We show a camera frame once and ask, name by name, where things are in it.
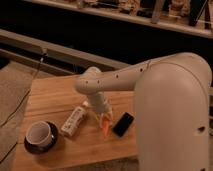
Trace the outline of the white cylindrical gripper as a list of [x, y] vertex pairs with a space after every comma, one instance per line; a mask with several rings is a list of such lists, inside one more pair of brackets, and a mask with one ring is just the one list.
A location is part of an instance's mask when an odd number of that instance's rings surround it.
[[[101, 114], [101, 113], [107, 113], [110, 111], [110, 104], [108, 99], [105, 97], [103, 92], [97, 92], [97, 93], [93, 93], [87, 96], [87, 99], [89, 101], [89, 104], [92, 108], [92, 110], [97, 113], [97, 114]], [[113, 114], [112, 113], [107, 113], [107, 118], [109, 120], [109, 123], [112, 124], [113, 123]], [[100, 128], [103, 127], [103, 116], [102, 115], [98, 115], [97, 116], [97, 122]]]

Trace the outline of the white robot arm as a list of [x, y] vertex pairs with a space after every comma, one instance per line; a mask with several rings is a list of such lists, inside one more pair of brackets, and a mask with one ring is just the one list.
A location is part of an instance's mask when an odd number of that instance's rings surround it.
[[76, 90], [104, 109], [97, 92], [133, 91], [140, 171], [209, 171], [212, 71], [194, 53], [177, 53], [104, 73], [89, 68]]

